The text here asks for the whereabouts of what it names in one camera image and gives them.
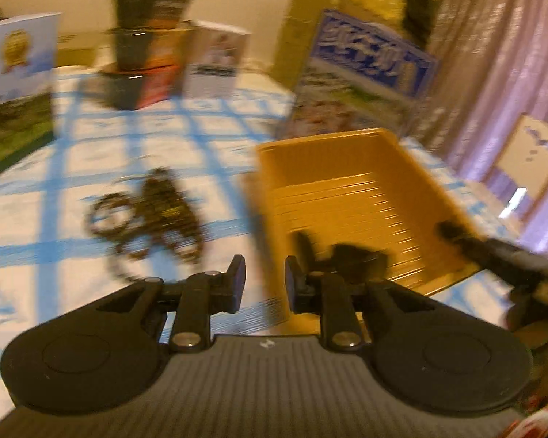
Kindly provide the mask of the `orange plastic tray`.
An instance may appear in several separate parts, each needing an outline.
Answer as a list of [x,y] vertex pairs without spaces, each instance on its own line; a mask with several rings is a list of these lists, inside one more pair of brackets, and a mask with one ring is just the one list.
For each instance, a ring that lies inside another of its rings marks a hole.
[[437,224],[471,223],[392,132],[375,128],[257,145],[259,209],[282,293],[284,263],[303,230],[324,256],[337,243],[389,255],[387,277],[424,295],[478,271],[437,233]]

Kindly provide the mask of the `wooden chair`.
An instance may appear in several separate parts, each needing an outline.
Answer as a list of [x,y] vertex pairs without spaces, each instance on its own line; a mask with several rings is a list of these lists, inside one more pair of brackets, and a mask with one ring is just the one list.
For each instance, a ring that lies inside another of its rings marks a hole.
[[527,216],[548,188],[548,124],[520,114],[485,180],[499,219]]

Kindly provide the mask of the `blue checked tablecloth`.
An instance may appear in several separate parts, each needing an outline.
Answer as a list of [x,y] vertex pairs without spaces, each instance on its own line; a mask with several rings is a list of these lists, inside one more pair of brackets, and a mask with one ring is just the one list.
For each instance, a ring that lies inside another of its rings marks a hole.
[[208,379],[194,391],[196,366],[155,406],[150,396],[110,416],[35,418],[17,411],[0,378],[0,437],[482,436],[481,419],[443,423],[366,388],[358,375],[305,346],[267,342],[276,330],[317,326],[285,306],[284,258],[250,206],[255,145],[267,141],[290,100],[275,91],[240,89],[225,100],[172,99],[140,112],[103,107],[90,74],[59,70],[54,86],[57,138],[0,176],[0,358],[15,335],[90,303],[121,285],[107,270],[107,246],[86,232],[90,204],[125,190],[156,165],[170,165],[200,210],[209,267],[232,254],[247,261],[238,314],[212,321],[229,336],[221,362],[200,365]]

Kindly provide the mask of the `blue tall milk carton box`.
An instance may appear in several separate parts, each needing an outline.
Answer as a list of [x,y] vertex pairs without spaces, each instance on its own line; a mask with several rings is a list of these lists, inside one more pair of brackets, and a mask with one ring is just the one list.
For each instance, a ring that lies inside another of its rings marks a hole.
[[402,135],[436,72],[432,55],[387,26],[325,10],[277,137],[367,128]]

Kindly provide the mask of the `pink patterned curtain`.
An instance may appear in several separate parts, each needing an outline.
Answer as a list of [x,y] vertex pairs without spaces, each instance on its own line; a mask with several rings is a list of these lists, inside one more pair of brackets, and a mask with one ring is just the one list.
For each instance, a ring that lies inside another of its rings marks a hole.
[[496,158],[520,115],[548,124],[548,0],[441,0],[429,51],[437,75],[411,136],[508,202],[517,186]]

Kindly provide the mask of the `bottom red noodle bowl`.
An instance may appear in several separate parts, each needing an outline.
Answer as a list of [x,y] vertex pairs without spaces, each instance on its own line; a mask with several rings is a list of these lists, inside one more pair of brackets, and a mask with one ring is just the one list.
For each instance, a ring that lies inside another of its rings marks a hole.
[[176,64],[137,70],[106,64],[80,84],[80,91],[105,107],[135,111],[171,98],[181,73]]

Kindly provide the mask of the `yellow plastic bag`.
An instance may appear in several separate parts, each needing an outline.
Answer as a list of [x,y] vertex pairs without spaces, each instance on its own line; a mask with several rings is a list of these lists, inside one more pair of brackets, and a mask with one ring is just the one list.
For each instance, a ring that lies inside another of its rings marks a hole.
[[402,27],[406,0],[332,0],[334,9],[362,22],[388,26],[394,30]]

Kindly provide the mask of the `small white product box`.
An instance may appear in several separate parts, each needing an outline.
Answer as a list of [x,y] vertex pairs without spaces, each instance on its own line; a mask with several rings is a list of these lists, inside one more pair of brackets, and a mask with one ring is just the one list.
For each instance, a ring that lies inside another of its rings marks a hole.
[[192,27],[181,95],[189,99],[228,98],[235,90],[249,31],[200,20]]

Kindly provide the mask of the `middle orange noodle bowl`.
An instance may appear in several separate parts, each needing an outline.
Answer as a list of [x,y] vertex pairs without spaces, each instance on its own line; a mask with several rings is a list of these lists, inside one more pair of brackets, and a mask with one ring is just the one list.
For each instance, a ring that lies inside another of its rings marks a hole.
[[186,65],[194,29],[185,25],[174,29],[121,29],[107,31],[111,36],[114,68],[136,72]]

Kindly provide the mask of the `brown cardboard box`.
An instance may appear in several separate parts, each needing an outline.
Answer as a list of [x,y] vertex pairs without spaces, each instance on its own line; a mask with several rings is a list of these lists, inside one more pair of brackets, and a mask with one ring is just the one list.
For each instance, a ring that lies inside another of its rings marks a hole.
[[289,0],[269,69],[269,76],[284,88],[295,91],[321,13],[333,5],[334,0]]

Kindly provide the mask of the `flat cardboard box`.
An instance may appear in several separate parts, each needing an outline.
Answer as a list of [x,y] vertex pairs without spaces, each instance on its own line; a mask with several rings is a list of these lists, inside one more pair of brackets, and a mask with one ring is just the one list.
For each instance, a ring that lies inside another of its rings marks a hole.
[[66,33],[58,37],[55,66],[94,67],[100,51],[109,44],[106,33]]

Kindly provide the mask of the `top black noodle bowl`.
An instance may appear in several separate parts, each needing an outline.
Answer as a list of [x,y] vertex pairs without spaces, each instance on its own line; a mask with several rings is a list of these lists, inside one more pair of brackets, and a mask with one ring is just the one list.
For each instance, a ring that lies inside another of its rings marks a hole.
[[113,0],[121,29],[175,29],[194,0]]

